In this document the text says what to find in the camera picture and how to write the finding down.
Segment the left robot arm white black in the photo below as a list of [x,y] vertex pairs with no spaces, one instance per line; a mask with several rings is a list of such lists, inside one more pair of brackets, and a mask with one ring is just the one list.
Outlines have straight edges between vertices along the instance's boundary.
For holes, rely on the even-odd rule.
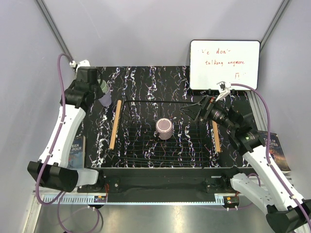
[[69,169],[69,153],[77,130],[95,100],[104,93],[98,81],[96,67],[77,68],[76,79],[64,91],[60,100],[59,115],[49,142],[38,161],[30,161],[29,174],[37,187],[71,192],[88,185],[94,192],[104,189],[105,180],[98,171],[89,168]]

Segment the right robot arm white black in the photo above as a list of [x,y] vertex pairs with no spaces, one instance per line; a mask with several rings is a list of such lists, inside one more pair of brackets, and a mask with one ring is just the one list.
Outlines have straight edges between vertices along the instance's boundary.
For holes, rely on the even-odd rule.
[[237,171],[221,179],[222,190],[228,193],[235,190],[246,196],[265,214],[269,226],[276,233],[296,232],[310,225],[311,201],[291,185],[277,166],[265,140],[251,125],[251,114],[242,115],[210,96],[180,110],[194,121],[214,121],[226,128],[233,148],[251,165],[265,185],[262,188]]

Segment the green plastic cup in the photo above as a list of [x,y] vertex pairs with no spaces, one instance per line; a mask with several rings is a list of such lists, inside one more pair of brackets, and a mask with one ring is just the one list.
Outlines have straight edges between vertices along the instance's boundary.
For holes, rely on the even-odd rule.
[[98,80],[98,83],[99,83],[102,93],[106,95],[109,92],[109,87],[108,87],[107,82],[105,80],[100,79]]

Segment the lavender plastic cup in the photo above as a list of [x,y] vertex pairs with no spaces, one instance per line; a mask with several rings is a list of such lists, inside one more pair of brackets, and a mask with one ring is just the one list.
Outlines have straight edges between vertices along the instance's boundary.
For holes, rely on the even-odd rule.
[[112,103],[111,93],[108,91],[100,99],[99,102],[103,107],[109,107]]

